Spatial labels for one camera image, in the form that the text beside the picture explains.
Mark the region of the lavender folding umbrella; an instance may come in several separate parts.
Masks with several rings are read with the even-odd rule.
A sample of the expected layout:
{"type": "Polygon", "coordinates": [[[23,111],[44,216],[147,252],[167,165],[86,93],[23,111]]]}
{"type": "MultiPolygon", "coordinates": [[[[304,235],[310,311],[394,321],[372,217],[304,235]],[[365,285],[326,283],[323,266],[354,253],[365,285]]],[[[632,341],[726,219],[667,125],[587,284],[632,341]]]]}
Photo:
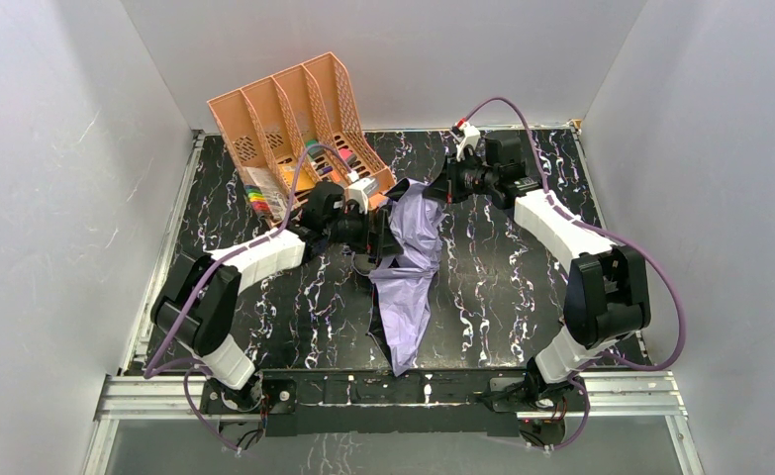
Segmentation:
{"type": "Polygon", "coordinates": [[[368,334],[395,376],[416,364],[432,313],[429,291],[441,263],[443,204],[425,197],[426,188],[403,179],[390,190],[389,231],[402,251],[384,255],[367,275],[373,287],[368,334]]]}

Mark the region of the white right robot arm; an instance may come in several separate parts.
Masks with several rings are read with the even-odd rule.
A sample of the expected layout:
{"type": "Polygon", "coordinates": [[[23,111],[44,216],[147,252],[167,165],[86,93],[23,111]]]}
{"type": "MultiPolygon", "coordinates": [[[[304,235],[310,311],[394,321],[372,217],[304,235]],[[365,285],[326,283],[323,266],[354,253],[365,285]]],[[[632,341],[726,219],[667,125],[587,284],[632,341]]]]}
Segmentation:
{"type": "Polygon", "coordinates": [[[562,395],[575,371],[650,324],[643,256],[586,229],[564,210],[528,174],[518,138],[497,133],[459,138],[424,195],[448,204],[488,197],[537,238],[568,276],[561,330],[528,361],[524,381],[508,392],[521,392],[531,402],[562,395]]]}

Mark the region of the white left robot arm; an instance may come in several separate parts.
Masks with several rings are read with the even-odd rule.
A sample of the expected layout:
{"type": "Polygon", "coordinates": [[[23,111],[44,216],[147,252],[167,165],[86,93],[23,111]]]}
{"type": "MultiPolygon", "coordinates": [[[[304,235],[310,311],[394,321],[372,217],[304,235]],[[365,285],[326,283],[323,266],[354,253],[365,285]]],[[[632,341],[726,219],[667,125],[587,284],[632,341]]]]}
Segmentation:
{"type": "Polygon", "coordinates": [[[162,344],[179,342],[223,386],[243,390],[257,369],[231,333],[241,292],[309,262],[334,243],[370,261],[402,252],[390,218],[407,185],[369,194],[369,183],[360,179],[343,188],[322,181],[279,227],[228,248],[180,254],[149,312],[166,333],[162,344]]]}

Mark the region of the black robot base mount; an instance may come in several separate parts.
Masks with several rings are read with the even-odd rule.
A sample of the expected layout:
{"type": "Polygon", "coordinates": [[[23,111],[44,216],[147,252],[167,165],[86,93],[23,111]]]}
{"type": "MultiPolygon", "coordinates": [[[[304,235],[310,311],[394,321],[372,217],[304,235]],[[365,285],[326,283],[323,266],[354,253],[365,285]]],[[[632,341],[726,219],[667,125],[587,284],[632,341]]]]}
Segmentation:
{"type": "Polygon", "coordinates": [[[266,370],[241,394],[203,387],[200,410],[223,420],[267,422],[270,437],[329,432],[480,432],[556,444],[575,429],[581,391],[555,383],[534,393],[520,368],[266,370]]]}

